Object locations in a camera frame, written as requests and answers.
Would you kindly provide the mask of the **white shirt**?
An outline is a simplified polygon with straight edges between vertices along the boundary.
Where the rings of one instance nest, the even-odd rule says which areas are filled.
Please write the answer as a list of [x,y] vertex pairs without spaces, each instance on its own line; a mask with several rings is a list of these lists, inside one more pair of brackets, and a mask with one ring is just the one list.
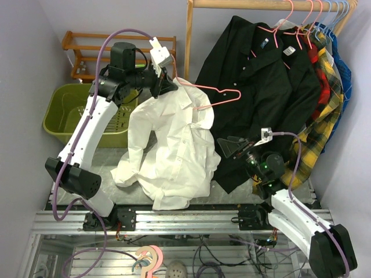
[[179,85],[136,107],[129,118],[128,151],[111,172],[116,186],[138,182],[153,210],[184,209],[193,198],[208,197],[221,161],[209,104],[200,89]]

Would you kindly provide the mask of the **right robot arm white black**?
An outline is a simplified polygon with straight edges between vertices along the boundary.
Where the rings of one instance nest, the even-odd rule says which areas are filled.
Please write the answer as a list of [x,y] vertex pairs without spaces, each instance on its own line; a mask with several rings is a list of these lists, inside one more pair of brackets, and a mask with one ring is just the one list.
[[264,203],[255,216],[256,224],[281,231],[305,255],[316,277],[348,277],[358,266],[348,230],[324,220],[299,201],[292,192],[293,179],[288,186],[281,184],[285,167],[280,154],[261,152],[262,145],[279,136],[285,133],[263,128],[259,140],[231,136],[217,142],[225,157],[243,161],[248,173],[260,181],[258,190]]

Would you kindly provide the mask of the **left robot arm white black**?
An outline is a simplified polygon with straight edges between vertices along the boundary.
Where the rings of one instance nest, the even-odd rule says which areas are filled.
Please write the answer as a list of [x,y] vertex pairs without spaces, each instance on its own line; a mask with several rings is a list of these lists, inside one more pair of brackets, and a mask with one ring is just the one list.
[[118,42],[111,47],[110,63],[105,68],[96,65],[96,75],[89,91],[86,108],[69,142],[57,158],[48,158],[45,168],[54,180],[52,209],[57,213],[59,188],[76,196],[99,216],[97,222],[105,230],[118,224],[112,212],[114,202],[100,188],[101,177],[90,171],[94,152],[112,117],[132,89],[149,88],[153,97],[177,89],[168,78],[166,65],[172,60],[168,49],[157,38],[150,39],[151,61],[144,67],[135,66],[138,50],[131,43]]

